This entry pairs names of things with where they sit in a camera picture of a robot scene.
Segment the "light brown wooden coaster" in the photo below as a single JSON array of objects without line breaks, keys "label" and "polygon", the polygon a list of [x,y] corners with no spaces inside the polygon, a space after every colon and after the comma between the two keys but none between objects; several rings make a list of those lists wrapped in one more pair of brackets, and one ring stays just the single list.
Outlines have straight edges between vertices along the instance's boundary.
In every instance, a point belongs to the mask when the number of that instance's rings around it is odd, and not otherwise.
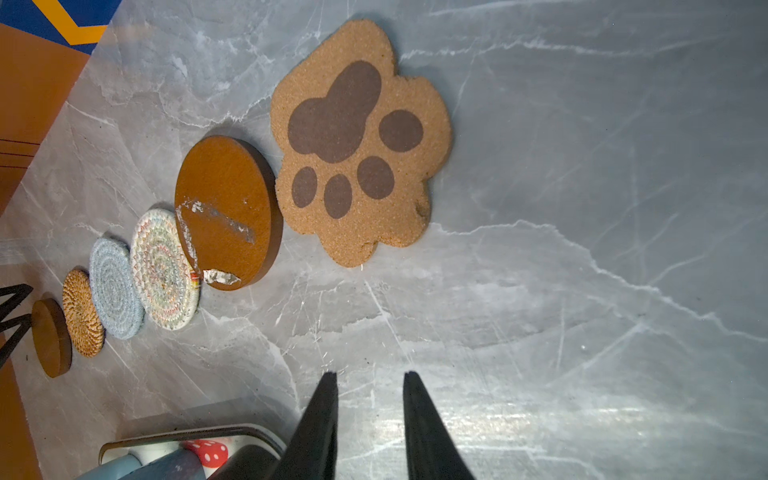
[{"label": "light brown wooden coaster", "polygon": [[34,303],[31,313],[35,351],[46,375],[67,373],[72,363],[72,342],[62,308],[54,298]]}]

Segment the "grey blue rope coaster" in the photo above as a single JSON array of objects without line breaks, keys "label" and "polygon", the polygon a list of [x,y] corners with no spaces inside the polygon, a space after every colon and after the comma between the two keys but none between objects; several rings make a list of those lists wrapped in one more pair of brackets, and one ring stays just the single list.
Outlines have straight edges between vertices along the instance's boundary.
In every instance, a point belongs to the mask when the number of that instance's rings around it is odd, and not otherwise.
[{"label": "grey blue rope coaster", "polygon": [[143,326],[145,310],[134,284],[127,245],[112,238],[97,239],[89,267],[93,304],[103,327],[119,340],[134,337]]}]

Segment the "multicolour woven coaster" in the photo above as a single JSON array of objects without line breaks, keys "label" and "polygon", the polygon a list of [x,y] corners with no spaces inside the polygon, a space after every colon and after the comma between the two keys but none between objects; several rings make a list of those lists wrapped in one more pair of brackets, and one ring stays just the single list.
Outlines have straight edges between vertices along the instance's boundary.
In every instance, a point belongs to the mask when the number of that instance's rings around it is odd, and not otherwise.
[{"label": "multicolour woven coaster", "polygon": [[132,238],[130,265],[151,320],[170,331],[186,327],[198,307],[200,280],[182,248],[172,212],[153,208],[142,215]]}]

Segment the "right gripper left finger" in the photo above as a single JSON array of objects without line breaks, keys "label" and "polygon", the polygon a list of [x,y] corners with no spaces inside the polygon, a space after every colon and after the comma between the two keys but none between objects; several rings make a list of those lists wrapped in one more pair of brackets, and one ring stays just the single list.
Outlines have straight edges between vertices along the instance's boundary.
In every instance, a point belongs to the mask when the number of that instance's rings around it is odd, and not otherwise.
[{"label": "right gripper left finger", "polygon": [[337,374],[326,372],[270,479],[334,479],[337,428]]}]

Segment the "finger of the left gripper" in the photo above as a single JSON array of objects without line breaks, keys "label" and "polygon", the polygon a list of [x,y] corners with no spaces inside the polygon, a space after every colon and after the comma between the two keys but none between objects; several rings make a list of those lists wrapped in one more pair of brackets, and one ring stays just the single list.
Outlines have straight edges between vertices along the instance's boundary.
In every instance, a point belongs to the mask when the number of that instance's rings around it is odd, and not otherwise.
[{"label": "finger of the left gripper", "polygon": [[0,318],[6,318],[33,291],[28,284],[17,284],[0,289]]},{"label": "finger of the left gripper", "polygon": [[5,343],[0,349],[0,367],[3,367],[4,364],[9,360],[14,349],[18,346],[23,337],[29,331],[31,325],[32,321],[30,314],[25,314],[12,319],[1,321],[2,333],[12,329],[14,329],[14,332],[9,338],[6,339]]}]

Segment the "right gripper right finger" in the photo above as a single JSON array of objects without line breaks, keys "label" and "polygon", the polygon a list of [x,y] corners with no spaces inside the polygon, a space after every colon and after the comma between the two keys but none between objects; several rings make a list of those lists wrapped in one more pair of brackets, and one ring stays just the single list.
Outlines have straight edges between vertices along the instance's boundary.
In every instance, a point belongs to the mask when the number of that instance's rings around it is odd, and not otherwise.
[{"label": "right gripper right finger", "polygon": [[409,479],[474,479],[415,371],[404,375],[403,409]]}]

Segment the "cork paw print coaster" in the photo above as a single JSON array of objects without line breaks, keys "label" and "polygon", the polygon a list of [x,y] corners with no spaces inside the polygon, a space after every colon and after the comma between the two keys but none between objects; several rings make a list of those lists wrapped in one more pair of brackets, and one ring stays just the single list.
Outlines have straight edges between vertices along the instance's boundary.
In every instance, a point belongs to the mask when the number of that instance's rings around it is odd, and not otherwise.
[{"label": "cork paw print coaster", "polygon": [[423,77],[402,76],[385,31],[350,20],[286,75],[271,101],[282,151],[277,198],[288,225],[339,265],[426,230],[428,181],[447,161],[446,105]]}]

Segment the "dark brown wooden coaster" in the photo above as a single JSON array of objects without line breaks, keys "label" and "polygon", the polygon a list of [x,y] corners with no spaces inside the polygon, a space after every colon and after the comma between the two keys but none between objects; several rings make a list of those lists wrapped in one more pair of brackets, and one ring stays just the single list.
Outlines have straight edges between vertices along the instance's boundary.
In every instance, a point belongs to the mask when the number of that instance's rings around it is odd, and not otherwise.
[{"label": "dark brown wooden coaster", "polygon": [[261,280],[281,245],[275,175],[251,144],[212,135],[187,153],[174,209],[184,253],[202,283],[221,291]]}]

